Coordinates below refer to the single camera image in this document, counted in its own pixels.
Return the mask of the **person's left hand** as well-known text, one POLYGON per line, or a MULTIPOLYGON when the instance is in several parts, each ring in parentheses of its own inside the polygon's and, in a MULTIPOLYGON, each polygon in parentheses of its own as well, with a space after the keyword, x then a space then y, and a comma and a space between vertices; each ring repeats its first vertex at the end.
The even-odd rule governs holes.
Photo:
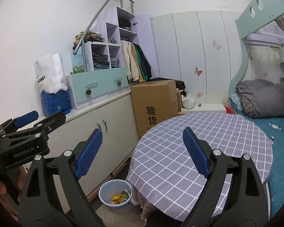
POLYGON ((11 169, 0 177, 0 202, 7 210, 18 210, 26 177, 27 172, 23 166, 11 169))

